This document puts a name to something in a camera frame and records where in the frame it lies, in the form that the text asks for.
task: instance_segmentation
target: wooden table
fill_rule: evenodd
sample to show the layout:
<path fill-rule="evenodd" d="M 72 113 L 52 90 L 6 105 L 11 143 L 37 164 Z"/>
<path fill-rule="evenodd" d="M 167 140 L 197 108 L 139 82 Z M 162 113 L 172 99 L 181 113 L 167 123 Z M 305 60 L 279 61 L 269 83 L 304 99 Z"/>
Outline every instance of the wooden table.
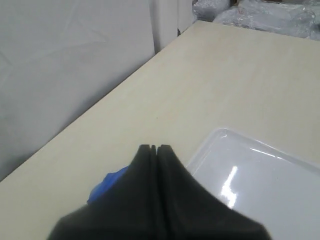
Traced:
<path fill-rule="evenodd" d="M 45 239 L 140 144 L 170 144 L 187 163 L 227 127 L 320 162 L 319 53 L 317 41 L 195 23 L 0 182 L 0 238 Z"/>

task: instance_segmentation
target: clear plastic wrap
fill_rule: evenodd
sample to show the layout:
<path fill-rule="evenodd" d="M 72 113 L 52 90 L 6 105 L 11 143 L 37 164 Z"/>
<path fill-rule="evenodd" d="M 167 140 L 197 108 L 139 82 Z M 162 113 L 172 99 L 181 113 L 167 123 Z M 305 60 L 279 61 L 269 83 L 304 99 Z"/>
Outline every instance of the clear plastic wrap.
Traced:
<path fill-rule="evenodd" d="M 213 22 L 317 40 L 316 15 L 310 6 L 242 0 L 238 7 L 222 12 Z"/>
<path fill-rule="evenodd" d="M 212 22 L 214 18 L 230 7 L 230 0 L 198 0 L 193 4 L 197 19 Z"/>

